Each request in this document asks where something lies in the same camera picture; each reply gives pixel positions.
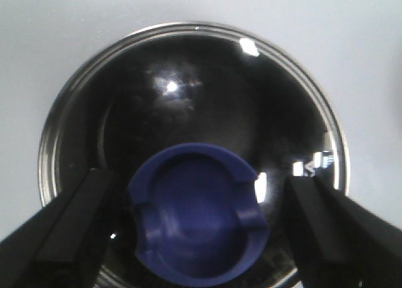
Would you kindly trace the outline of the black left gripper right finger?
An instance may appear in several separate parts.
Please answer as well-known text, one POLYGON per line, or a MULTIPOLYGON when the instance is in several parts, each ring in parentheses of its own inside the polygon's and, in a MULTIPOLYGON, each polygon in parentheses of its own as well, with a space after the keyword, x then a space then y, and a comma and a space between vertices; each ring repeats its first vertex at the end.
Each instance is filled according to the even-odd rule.
POLYGON ((290 177, 283 228, 303 287, 401 287, 401 230, 316 177, 290 177))

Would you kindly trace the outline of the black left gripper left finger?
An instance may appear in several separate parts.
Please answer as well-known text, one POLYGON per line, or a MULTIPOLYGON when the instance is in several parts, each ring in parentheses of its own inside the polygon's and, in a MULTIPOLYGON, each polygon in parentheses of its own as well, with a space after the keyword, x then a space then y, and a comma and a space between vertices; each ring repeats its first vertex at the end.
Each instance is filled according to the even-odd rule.
POLYGON ((1 242, 1 287, 93 287, 116 217, 116 175, 95 169, 1 242))

